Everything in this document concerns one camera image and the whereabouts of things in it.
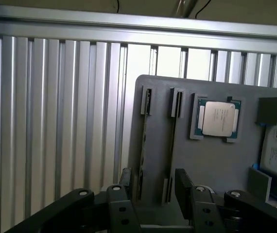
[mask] wire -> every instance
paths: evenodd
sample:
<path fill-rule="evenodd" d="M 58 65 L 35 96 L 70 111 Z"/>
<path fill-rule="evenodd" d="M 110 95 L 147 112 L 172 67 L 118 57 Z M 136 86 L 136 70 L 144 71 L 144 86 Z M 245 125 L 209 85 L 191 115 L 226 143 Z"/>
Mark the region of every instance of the wire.
<path fill-rule="evenodd" d="M 120 3 L 119 3 L 119 0 L 117 0 L 117 13 L 119 13 L 119 9 L 120 9 Z"/>
<path fill-rule="evenodd" d="M 198 14 L 199 14 L 200 12 L 202 12 L 202 11 L 207 7 L 207 5 L 208 5 L 211 1 L 212 1 L 212 0 L 208 0 L 208 2 L 200 9 L 200 11 L 198 11 L 198 12 L 196 13 L 195 19 L 197 19 Z"/>

